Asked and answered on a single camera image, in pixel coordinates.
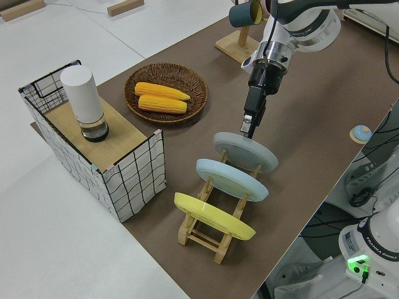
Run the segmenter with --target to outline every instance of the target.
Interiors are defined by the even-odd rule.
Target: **mug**
[[[229,20],[233,27],[258,25],[262,21],[261,3],[258,0],[250,0],[234,5],[229,11]]]

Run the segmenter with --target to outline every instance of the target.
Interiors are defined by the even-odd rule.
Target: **brown tabletop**
[[[219,158],[213,135],[239,133],[249,75],[214,47],[232,31],[223,19],[99,86],[100,95],[145,135],[164,130],[167,188],[123,224],[191,298],[250,298],[360,151],[349,138],[350,129],[363,124],[374,130],[399,94],[385,70],[383,38],[350,21],[343,22],[328,49],[295,54],[279,93],[267,98],[253,138],[280,162],[272,173],[258,176],[269,197],[249,202],[241,218],[256,235],[249,241],[233,239],[218,265],[207,248],[178,244],[185,215],[175,207],[173,195],[178,191],[196,196],[203,185],[196,160]],[[255,39],[261,34],[261,26],[251,29]],[[395,72],[395,46],[390,60]],[[198,122],[154,125],[126,106],[126,79],[155,62],[185,65],[204,78],[209,98]],[[219,191],[209,202],[228,212],[236,205]]]

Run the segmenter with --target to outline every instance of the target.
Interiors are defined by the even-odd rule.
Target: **corn cob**
[[[142,95],[138,99],[138,107],[142,110],[183,114],[187,111],[187,103],[172,98]]]
[[[137,82],[135,86],[136,95],[155,95],[157,97],[172,98],[174,100],[186,101],[190,96],[181,92],[180,90],[166,87],[159,84],[152,84],[147,82]]]

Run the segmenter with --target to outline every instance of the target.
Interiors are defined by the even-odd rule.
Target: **container lid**
[[[72,65],[61,72],[63,85],[80,86],[87,83],[93,77],[92,71],[84,65]]]

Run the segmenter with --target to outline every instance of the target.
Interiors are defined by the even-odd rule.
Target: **wicker basket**
[[[190,96],[184,114],[160,113],[141,110],[135,95],[137,82],[160,84],[178,89]],[[208,88],[204,80],[187,67],[171,63],[150,64],[134,72],[125,83],[123,93],[126,104],[138,116],[155,123],[183,123],[197,115],[208,99]]]

